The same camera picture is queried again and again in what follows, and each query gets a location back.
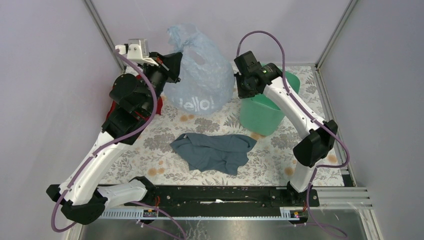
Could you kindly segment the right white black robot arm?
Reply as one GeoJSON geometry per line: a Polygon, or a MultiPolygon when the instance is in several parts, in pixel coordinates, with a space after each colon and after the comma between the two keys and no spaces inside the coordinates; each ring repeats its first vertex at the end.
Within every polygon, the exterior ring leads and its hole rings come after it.
{"type": "Polygon", "coordinates": [[[238,73],[234,76],[241,99],[262,94],[270,99],[290,120],[301,141],[293,148],[297,160],[294,174],[287,183],[287,201],[301,205],[312,188],[317,165],[327,157],[335,144],[338,125],[316,114],[288,84],[283,70],[274,63],[262,65],[251,51],[234,59],[238,73]]]}

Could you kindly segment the green plastic trash bin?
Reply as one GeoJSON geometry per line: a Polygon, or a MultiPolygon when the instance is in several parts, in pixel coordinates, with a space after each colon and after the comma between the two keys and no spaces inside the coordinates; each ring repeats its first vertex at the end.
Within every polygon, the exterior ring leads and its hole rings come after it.
{"type": "Polygon", "coordinates": [[[239,83],[240,71],[234,74],[237,96],[241,99],[239,121],[242,127],[263,136],[273,134],[285,117],[279,107],[263,94],[247,97],[239,83]]]}

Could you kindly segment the light blue plastic trash bag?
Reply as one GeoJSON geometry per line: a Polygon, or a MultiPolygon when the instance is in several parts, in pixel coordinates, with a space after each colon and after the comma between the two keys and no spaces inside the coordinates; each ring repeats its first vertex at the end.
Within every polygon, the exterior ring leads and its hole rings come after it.
{"type": "Polygon", "coordinates": [[[231,63],[216,44],[195,25],[168,28],[168,43],[182,54],[178,83],[168,83],[163,94],[176,108],[205,116],[220,110],[232,97],[235,86],[231,63]]]}

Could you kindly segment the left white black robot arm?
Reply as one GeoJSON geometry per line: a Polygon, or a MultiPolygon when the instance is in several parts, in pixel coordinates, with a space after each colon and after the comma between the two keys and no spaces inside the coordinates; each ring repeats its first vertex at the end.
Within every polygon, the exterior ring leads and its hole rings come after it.
{"type": "Polygon", "coordinates": [[[152,63],[137,63],[129,54],[121,55],[137,75],[124,73],[115,79],[109,93],[112,107],[93,147],[67,180],[47,188],[47,195],[55,203],[52,221],[61,211],[73,225],[88,225],[106,209],[130,202],[144,206],[154,202],[153,184],[144,176],[127,183],[100,185],[123,150],[133,145],[153,120],[165,84],[180,81],[181,52],[166,55],[151,52],[149,56],[152,63]]]}

